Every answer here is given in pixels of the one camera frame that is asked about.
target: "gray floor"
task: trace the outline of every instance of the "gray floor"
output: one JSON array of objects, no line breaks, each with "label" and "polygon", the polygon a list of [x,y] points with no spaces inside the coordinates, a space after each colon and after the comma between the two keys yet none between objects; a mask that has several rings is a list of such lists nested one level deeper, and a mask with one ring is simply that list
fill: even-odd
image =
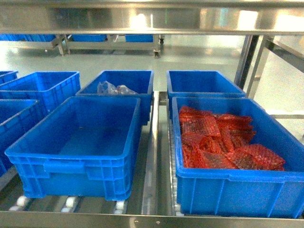
[{"label": "gray floor", "polygon": [[[303,53],[300,38],[277,37]],[[151,51],[73,51],[62,57],[57,50],[7,49],[0,43],[0,70],[18,70],[19,77],[34,71],[80,71],[83,87],[102,70],[147,69],[155,71],[154,89],[166,91],[167,70],[217,70],[233,80],[243,41],[238,36],[168,35],[160,59]],[[255,100],[267,110],[304,110],[303,85],[303,73],[270,54]],[[279,121],[303,140],[303,120]]]}]

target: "plastic bag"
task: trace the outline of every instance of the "plastic bag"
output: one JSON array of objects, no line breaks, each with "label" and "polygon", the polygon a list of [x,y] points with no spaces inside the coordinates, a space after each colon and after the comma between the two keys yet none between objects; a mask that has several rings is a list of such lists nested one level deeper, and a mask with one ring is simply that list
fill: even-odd
[{"label": "plastic bag", "polygon": [[116,95],[118,94],[116,87],[108,81],[99,82],[97,86],[98,95]]},{"label": "plastic bag", "polygon": [[131,94],[131,95],[132,94],[137,94],[137,92],[129,89],[125,85],[119,85],[116,89],[117,89],[118,94],[123,94],[123,95],[126,95],[126,94]]}]

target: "crate handle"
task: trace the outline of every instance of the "crate handle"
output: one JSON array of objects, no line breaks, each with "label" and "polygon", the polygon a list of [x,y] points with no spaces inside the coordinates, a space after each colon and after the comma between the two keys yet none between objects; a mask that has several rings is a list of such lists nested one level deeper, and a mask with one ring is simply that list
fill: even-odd
[{"label": "crate handle", "polygon": [[84,174],[86,173],[85,162],[83,161],[58,161],[50,160],[44,164],[45,172],[50,173],[70,173]]}]

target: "plastic crate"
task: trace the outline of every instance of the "plastic crate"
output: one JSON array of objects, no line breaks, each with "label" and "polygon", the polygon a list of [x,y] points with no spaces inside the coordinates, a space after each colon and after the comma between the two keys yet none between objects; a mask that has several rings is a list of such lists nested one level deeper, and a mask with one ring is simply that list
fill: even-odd
[{"label": "plastic crate", "polygon": [[218,71],[167,71],[169,110],[175,96],[245,97],[245,92]]},{"label": "plastic crate", "polygon": [[103,42],[106,39],[106,35],[105,34],[100,34],[100,35],[75,34],[75,35],[72,35],[72,38],[76,42]]},{"label": "plastic crate", "polygon": [[[304,210],[304,146],[256,102],[242,98],[172,99],[177,202],[186,214],[297,218]],[[179,109],[249,115],[260,143],[286,160],[286,171],[184,168]]]},{"label": "plastic crate", "polygon": [[126,85],[137,92],[136,95],[108,95],[119,97],[138,97],[141,99],[141,122],[147,125],[150,120],[151,99],[153,91],[154,71],[150,70],[120,70],[102,71],[97,78],[82,88],[76,95],[98,96],[97,86],[99,82],[108,81],[114,86]]},{"label": "plastic crate", "polygon": [[21,39],[31,42],[50,42],[56,38],[53,34],[23,34]]},{"label": "plastic crate", "polygon": [[42,118],[39,101],[0,100],[0,176],[12,166],[4,151]]},{"label": "plastic crate", "polygon": [[152,43],[153,35],[125,35],[126,42]]},{"label": "plastic crate", "polygon": [[79,89],[79,72],[35,72],[0,85],[0,98],[39,100],[45,116]]},{"label": "plastic crate", "polygon": [[0,34],[0,41],[19,41],[22,38],[15,34]]},{"label": "plastic crate", "polygon": [[71,97],[9,147],[25,195],[130,196],[140,99]]},{"label": "plastic crate", "polygon": [[18,71],[0,71],[0,85],[15,80]]}]

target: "metal cart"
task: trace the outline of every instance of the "metal cart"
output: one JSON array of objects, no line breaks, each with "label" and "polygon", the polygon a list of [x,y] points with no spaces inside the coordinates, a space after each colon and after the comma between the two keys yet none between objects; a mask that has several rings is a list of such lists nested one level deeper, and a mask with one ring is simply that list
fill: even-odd
[{"label": "metal cart", "polygon": [[118,35],[107,35],[107,41],[104,42],[74,42],[68,36],[66,47],[68,53],[71,50],[148,50],[154,52],[154,57],[160,57],[159,40],[163,43],[163,38],[159,38],[159,35],[153,35],[153,42],[123,42],[118,41]]},{"label": "metal cart", "polygon": [[[36,19],[28,15],[35,13]],[[137,15],[147,20],[138,27]],[[244,87],[259,36],[263,36],[248,94],[259,81],[265,48],[287,59],[303,72],[303,55],[274,42],[271,36],[304,34],[304,1],[291,0],[3,0],[0,2],[1,33],[106,33],[106,34],[239,34],[246,35],[235,83]],[[23,194],[22,183],[12,168],[0,178],[0,227],[304,227],[304,219],[188,216],[176,203],[176,178],[172,125],[166,92],[154,91],[150,126],[143,127],[133,191],[127,201],[81,197],[75,204],[68,196],[32,199],[22,211],[8,211]],[[301,114],[280,117],[303,118]]]},{"label": "metal cart", "polygon": [[64,45],[66,41],[65,35],[56,35],[56,38],[50,42],[33,42],[33,41],[1,41],[1,45],[8,48],[22,48],[22,49],[42,49],[42,50],[53,50],[58,48],[60,54],[64,56],[67,52],[66,46]]}]

